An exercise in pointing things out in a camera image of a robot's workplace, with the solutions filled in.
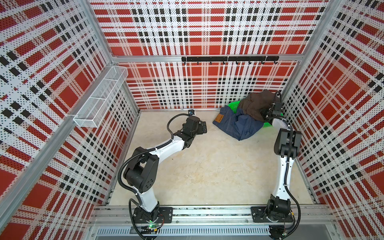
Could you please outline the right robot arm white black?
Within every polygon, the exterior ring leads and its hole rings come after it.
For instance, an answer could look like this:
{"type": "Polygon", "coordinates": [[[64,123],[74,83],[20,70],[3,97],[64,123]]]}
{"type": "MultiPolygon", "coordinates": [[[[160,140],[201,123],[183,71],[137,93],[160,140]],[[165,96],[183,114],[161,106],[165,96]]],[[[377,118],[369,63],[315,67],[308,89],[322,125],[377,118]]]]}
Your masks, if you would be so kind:
{"type": "Polygon", "coordinates": [[[301,215],[300,204],[290,191],[292,168],[299,155],[302,133],[296,130],[282,116],[283,103],[273,103],[268,110],[262,110],[264,119],[278,130],[274,144],[274,153],[278,156],[278,175],[273,193],[265,207],[252,207],[252,218],[255,223],[293,222],[292,203],[301,215]]]}

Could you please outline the brown trousers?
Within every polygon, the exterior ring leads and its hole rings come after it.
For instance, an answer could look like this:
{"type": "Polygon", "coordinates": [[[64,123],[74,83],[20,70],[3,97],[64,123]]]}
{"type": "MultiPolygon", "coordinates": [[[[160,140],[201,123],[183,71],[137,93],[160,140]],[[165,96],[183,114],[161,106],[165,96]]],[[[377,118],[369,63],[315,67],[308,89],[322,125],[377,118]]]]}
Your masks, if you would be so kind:
{"type": "Polygon", "coordinates": [[[251,116],[256,121],[265,122],[260,110],[269,108],[275,102],[280,102],[280,94],[264,90],[260,93],[250,93],[240,101],[237,110],[242,110],[244,114],[251,116]]]}

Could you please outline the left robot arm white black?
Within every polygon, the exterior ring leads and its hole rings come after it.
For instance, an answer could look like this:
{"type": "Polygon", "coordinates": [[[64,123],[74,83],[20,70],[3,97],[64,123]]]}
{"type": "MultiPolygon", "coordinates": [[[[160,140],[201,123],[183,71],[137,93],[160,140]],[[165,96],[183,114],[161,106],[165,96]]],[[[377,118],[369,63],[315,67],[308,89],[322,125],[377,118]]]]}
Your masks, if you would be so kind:
{"type": "Polygon", "coordinates": [[[136,196],[137,210],[149,223],[160,216],[160,203],[153,190],[160,163],[189,148],[195,137],[206,134],[208,129],[206,122],[189,113],[172,117],[167,131],[170,133],[167,141],[149,149],[136,148],[118,170],[119,185],[136,196]]]}

